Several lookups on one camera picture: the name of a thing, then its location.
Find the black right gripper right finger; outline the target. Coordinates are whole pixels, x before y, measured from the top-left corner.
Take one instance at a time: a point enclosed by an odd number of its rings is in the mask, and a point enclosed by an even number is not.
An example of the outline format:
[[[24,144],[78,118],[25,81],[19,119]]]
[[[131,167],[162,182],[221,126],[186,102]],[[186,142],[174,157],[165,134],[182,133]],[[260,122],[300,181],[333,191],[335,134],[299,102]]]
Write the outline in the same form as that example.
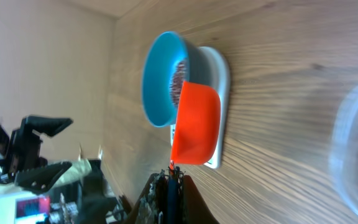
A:
[[[182,196],[178,223],[219,224],[189,175],[182,178]]]

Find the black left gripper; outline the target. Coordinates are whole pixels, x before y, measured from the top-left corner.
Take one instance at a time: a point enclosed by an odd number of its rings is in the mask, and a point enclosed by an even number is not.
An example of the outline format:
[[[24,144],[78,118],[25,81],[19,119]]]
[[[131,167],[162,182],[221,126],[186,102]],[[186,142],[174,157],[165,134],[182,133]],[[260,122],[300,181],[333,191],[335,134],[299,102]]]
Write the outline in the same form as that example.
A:
[[[4,163],[6,173],[18,172],[14,180],[15,186],[37,195],[46,193],[53,187],[72,163],[65,161],[47,165],[47,159],[40,156],[43,141],[33,131],[54,137],[72,123],[71,118],[35,115],[22,119],[20,129],[12,132]]]

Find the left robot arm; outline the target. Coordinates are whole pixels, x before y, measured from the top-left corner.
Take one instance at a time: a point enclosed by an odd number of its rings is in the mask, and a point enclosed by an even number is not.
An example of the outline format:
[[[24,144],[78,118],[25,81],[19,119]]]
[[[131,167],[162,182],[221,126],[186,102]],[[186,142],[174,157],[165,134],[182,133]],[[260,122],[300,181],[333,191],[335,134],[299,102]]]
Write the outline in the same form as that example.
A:
[[[40,155],[41,136],[52,138],[72,122],[70,118],[30,115],[11,134],[0,124],[0,197],[25,191],[43,195],[91,172],[87,160],[49,163]]]

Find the orange scoop with blue handle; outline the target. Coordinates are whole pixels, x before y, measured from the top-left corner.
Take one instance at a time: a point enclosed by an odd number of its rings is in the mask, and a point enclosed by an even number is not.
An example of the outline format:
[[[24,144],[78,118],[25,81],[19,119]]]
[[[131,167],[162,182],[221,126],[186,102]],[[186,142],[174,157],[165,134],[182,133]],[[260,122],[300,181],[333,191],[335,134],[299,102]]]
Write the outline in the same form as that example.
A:
[[[181,89],[170,156],[167,223],[217,223],[189,175],[180,164],[208,162],[218,141],[221,104],[217,92],[207,85],[185,81]]]

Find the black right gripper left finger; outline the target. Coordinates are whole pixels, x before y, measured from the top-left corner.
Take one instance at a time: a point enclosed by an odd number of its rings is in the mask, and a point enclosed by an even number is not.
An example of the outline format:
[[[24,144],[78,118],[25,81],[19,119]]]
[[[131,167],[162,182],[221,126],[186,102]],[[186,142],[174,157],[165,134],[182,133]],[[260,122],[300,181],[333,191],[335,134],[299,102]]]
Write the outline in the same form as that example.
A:
[[[163,223],[167,204],[167,189],[167,176],[163,172],[152,174],[124,223]]]

